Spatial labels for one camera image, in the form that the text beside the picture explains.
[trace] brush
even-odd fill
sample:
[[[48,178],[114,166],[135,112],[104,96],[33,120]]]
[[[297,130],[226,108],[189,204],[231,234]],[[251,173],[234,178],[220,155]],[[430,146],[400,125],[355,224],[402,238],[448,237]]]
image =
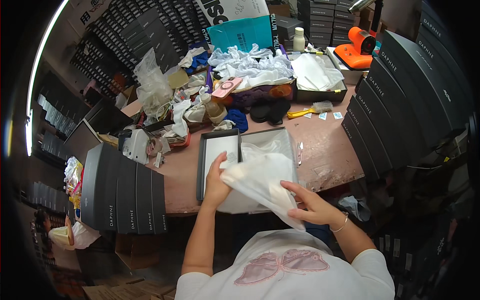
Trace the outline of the brush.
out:
[[[287,113],[287,116],[288,116],[289,119],[294,119],[294,118],[298,118],[298,117],[304,116],[304,115],[309,114],[309,113],[321,114],[323,112],[329,112],[329,111],[332,111],[332,110],[333,110],[332,102],[322,101],[322,102],[315,102],[312,105],[311,109],[295,111],[295,112],[290,112],[289,111]]]

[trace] orange machine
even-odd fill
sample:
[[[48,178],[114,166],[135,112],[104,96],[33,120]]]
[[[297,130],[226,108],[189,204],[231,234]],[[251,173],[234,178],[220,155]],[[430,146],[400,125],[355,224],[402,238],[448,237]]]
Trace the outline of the orange machine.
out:
[[[351,70],[368,70],[372,62],[372,51],[375,49],[375,38],[358,27],[349,30],[348,38],[352,44],[337,46],[335,54]]]

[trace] pink table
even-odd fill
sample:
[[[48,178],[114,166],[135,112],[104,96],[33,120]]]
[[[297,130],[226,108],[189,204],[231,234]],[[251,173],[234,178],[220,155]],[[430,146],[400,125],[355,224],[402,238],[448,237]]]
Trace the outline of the pink table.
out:
[[[342,103],[334,105],[333,112],[345,116],[354,86],[349,86]],[[122,111],[128,116],[135,114],[141,107],[138,100],[132,102]],[[290,111],[309,108],[309,104],[292,103]],[[268,123],[255,123],[247,116],[249,130],[256,132],[270,129]],[[300,117],[289,120],[286,116],[283,124],[295,141],[303,142],[302,164],[297,169],[299,180],[307,182],[307,188],[314,192],[326,190],[364,176],[347,135],[342,129],[342,120],[335,120],[332,113],[327,113],[327,120]],[[174,149],[166,153],[166,162],[160,168],[153,166],[151,159],[147,167],[165,176],[165,205],[168,214],[185,214],[198,212],[200,203],[196,200],[196,180],[198,148],[200,135],[210,132],[204,129],[192,134],[190,146]]]

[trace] wrist bangle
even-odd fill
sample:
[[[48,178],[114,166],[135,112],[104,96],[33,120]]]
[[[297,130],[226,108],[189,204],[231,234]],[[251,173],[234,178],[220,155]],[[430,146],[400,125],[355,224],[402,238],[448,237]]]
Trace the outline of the wrist bangle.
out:
[[[330,231],[332,232],[339,232],[340,230],[343,229],[343,227],[345,227],[345,225],[347,224],[347,221],[348,221],[348,212],[342,212],[344,215],[345,215],[345,222],[343,223],[342,227],[340,227],[339,229],[337,230],[332,230],[332,228],[330,226],[328,226],[330,228]]]

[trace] pink phone case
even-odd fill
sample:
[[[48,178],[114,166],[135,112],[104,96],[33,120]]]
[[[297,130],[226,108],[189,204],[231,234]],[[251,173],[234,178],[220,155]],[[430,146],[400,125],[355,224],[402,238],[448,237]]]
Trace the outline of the pink phone case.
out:
[[[227,97],[239,84],[243,81],[243,79],[239,77],[230,77],[225,82],[223,82],[215,91],[212,92],[212,96],[217,97],[219,99],[224,99]]]

